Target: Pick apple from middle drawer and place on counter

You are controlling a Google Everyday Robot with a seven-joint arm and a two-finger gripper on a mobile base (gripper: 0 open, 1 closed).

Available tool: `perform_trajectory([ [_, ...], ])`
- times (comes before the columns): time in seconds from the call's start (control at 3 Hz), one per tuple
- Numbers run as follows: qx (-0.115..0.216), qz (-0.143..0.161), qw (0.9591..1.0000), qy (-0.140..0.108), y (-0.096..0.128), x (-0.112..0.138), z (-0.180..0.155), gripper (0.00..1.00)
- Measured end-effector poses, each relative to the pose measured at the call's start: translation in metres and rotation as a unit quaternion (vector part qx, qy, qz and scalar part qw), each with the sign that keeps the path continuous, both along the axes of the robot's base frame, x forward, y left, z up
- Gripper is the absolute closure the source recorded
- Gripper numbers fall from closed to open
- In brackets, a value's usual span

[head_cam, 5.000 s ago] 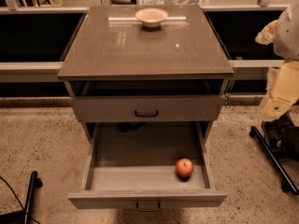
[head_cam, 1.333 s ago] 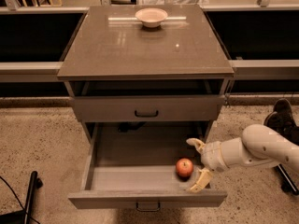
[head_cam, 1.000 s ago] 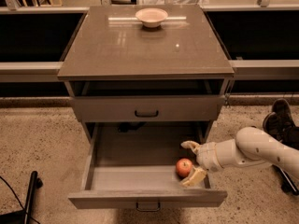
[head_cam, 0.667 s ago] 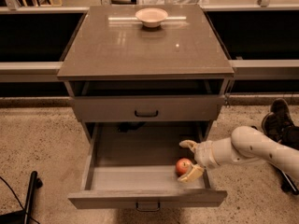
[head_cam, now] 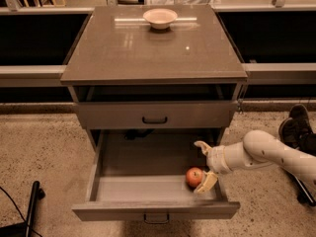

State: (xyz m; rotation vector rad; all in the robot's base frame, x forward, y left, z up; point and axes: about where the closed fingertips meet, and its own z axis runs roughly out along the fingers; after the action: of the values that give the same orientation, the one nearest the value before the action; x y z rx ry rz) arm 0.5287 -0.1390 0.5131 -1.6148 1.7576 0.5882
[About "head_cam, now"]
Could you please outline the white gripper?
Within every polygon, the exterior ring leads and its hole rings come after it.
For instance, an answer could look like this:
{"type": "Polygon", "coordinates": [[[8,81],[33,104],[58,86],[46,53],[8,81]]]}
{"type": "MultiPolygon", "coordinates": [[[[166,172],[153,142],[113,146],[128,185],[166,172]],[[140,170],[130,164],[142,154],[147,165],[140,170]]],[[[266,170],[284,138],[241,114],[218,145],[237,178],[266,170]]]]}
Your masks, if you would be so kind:
{"type": "Polygon", "coordinates": [[[201,183],[195,188],[195,194],[204,194],[209,192],[217,183],[219,175],[225,175],[232,172],[228,167],[225,160],[224,146],[217,146],[211,148],[204,141],[198,140],[195,142],[195,146],[198,147],[203,155],[206,156],[206,164],[208,168],[213,171],[203,171],[201,183]]]}

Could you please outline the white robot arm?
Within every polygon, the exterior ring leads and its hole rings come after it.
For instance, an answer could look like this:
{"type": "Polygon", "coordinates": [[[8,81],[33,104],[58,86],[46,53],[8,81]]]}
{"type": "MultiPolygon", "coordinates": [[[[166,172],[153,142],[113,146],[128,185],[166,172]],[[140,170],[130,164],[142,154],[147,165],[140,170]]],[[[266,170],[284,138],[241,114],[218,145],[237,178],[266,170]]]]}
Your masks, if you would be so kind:
{"type": "Polygon", "coordinates": [[[208,172],[204,172],[195,194],[210,191],[220,175],[237,169],[255,170],[276,164],[311,188],[316,188],[316,157],[286,146],[274,136],[262,130],[248,132],[241,142],[210,147],[204,141],[196,141],[206,157],[208,172]]]}

